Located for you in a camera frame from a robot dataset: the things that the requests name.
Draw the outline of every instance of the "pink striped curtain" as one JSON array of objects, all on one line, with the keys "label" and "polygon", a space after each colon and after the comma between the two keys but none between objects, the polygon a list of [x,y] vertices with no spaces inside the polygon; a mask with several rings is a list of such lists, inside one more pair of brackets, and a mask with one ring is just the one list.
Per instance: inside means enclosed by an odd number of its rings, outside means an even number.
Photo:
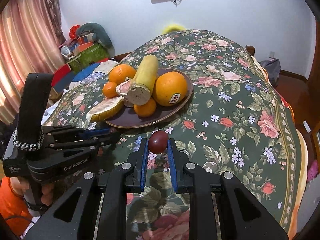
[{"label": "pink striped curtain", "polygon": [[29,73],[53,73],[64,64],[45,0],[10,0],[0,15],[0,120],[19,111]]}]

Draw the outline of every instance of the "orange sleeve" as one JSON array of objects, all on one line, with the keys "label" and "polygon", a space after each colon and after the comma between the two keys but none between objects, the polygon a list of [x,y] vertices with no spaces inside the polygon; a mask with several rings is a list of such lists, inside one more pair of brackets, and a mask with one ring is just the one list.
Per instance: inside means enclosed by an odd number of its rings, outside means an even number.
[{"label": "orange sleeve", "polygon": [[[2,179],[0,185],[0,213],[4,219],[11,216],[22,216],[28,220],[32,219],[22,196],[12,190],[10,178],[7,177]],[[7,220],[7,224],[16,236],[21,236],[30,222],[23,218],[12,218]]]}]

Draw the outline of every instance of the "white wall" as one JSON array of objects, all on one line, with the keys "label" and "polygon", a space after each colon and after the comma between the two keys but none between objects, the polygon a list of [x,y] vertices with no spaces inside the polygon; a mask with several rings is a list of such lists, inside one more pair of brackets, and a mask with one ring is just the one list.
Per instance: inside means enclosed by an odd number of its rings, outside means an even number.
[{"label": "white wall", "polygon": [[62,29],[101,24],[115,53],[133,51],[170,23],[210,30],[256,48],[258,61],[270,51],[281,67],[308,77],[315,49],[315,18],[304,0],[60,0]]}]

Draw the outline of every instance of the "green floral fabric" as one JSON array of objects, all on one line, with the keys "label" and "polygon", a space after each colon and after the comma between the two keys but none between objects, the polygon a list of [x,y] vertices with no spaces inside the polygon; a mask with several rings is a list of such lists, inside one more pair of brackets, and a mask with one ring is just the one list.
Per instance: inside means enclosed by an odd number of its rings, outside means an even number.
[{"label": "green floral fabric", "polygon": [[[207,172],[234,173],[288,231],[300,174],[300,142],[290,110],[251,56],[215,33],[186,30],[159,36],[120,63],[137,68],[149,54],[157,56],[160,67],[186,73],[193,81],[193,97],[166,122],[123,130],[115,149],[100,149],[97,172],[125,162],[141,138],[161,129]],[[101,88],[107,79],[67,92],[47,125],[97,128],[99,124],[85,116],[103,100]],[[167,159],[150,153],[144,192],[128,194],[127,239],[188,239],[188,194],[172,190]]]}]

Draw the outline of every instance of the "human hand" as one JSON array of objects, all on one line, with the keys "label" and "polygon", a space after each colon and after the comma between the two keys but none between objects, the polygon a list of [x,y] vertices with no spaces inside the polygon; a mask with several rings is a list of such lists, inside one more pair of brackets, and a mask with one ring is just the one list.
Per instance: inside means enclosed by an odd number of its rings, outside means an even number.
[{"label": "human hand", "polygon": [[[30,184],[29,182],[22,177],[13,177],[10,178],[10,184],[15,193],[18,195],[22,196],[27,189],[29,189]],[[42,196],[41,196],[41,202],[47,206],[50,206],[52,203],[53,199],[53,189],[54,189],[54,184],[46,184],[42,185]]]}]

